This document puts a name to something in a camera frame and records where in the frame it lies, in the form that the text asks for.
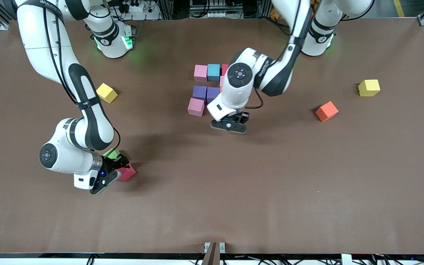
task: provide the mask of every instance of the green cube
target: green cube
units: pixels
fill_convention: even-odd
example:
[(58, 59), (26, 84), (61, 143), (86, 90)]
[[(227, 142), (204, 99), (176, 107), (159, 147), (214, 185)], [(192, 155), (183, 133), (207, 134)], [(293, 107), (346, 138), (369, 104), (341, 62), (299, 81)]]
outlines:
[[(104, 153), (104, 155), (102, 155), (102, 156), (107, 155), (109, 152), (111, 152), (111, 150), (112, 150), (112, 149), (113, 149), (113, 148), (109, 149), (109, 151), (107, 151), (106, 153)], [(112, 153), (108, 156), (108, 158), (116, 159), (116, 158), (117, 158), (120, 154), (121, 154), (121, 153), (120, 153), (119, 151), (114, 150), (114, 151), (112, 151)]]

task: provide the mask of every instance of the brown table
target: brown table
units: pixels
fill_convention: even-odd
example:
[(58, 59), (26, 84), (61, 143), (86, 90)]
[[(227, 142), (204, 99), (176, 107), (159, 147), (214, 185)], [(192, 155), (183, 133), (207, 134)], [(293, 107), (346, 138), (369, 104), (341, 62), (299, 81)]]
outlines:
[[(328, 52), (301, 56), (290, 89), (264, 97), (248, 132), (189, 116), (195, 64), (286, 37), (265, 20), (145, 22), (135, 50), (108, 59), (67, 24), (135, 180), (103, 193), (46, 170), (39, 149), (79, 111), (30, 66), (17, 25), (0, 33), (0, 252), (424, 253), (424, 27), (416, 19), (342, 22)], [(357, 94), (379, 79), (373, 98)], [(340, 110), (325, 123), (316, 107)], [(250, 105), (257, 104), (255, 95)]]

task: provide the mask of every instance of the toy block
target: toy block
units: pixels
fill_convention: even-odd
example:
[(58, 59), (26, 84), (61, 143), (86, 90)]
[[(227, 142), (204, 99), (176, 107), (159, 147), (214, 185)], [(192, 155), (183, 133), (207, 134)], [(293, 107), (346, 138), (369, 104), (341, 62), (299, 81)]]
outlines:
[(207, 104), (212, 102), (220, 94), (220, 87), (207, 88)]
[(117, 97), (117, 93), (114, 91), (114, 89), (104, 83), (102, 83), (101, 86), (96, 89), (96, 93), (107, 103), (111, 103)]
[(229, 70), (229, 65), (222, 65), (222, 75), (227, 75), (227, 70)]
[(194, 80), (197, 82), (207, 82), (207, 66), (195, 65)]
[(133, 169), (133, 167), (130, 163), (128, 163), (128, 167), (121, 167), (121, 168), (116, 169), (116, 170), (120, 171), (120, 173), (121, 173), (121, 177), (119, 178), (119, 180), (121, 180), (121, 181), (126, 181), (126, 180), (130, 179), (136, 173), (135, 169)]
[(195, 85), (192, 90), (192, 98), (205, 101), (207, 97), (207, 87)]
[(338, 113), (338, 109), (331, 101), (323, 105), (322, 107), (319, 107), (318, 110), (315, 112), (315, 114), (322, 122), (325, 122), (331, 117), (335, 116), (336, 113)]
[[(111, 148), (111, 149), (109, 149), (109, 151), (107, 151), (106, 153), (104, 153), (104, 155), (102, 155), (102, 156), (106, 156), (109, 152), (111, 152), (111, 150), (112, 150), (113, 148)], [(120, 155), (121, 153), (119, 152), (119, 151), (117, 151), (117, 150), (114, 150), (114, 151), (112, 151), (112, 153), (111, 154), (109, 154), (109, 156), (107, 156), (108, 158), (111, 158), (111, 159), (116, 159), (119, 155)]]
[(190, 115), (202, 117), (204, 114), (205, 103), (200, 99), (191, 99), (189, 101), (189, 106), (187, 107), (187, 112)]
[(359, 86), (360, 96), (372, 97), (377, 94), (381, 88), (379, 87), (379, 81), (377, 79), (364, 80)]
[(220, 81), (220, 65), (217, 65), (217, 64), (207, 65), (207, 80)]

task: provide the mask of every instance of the orange cube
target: orange cube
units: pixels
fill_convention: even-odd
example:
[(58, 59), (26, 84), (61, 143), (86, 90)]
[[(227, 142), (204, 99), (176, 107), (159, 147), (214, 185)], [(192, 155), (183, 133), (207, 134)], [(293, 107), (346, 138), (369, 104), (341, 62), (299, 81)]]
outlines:
[(323, 105), (322, 107), (319, 107), (318, 110), (315, 112), (315, 114), (322, 122), (325, 122), (326, 120), (335, 116), (336, 113), (338, 113), (338, 109), (331, 101)]

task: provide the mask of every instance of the yellow cube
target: yellow cube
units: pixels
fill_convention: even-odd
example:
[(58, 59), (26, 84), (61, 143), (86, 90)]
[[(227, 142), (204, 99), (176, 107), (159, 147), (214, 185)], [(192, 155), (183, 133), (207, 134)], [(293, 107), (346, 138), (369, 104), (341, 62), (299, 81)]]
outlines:
[(372, 97), (377, 94), (381, 88), (379, 87), (379, 81), (374, 80), (364, 80), (359, 86), (360, 96), (362, 97)]
[(104, 99), (107, 103), (111, 103), (116, 97), (117, 93), (110, 86), (102, 83), (98, 89), (96, 89), (99, 97)]

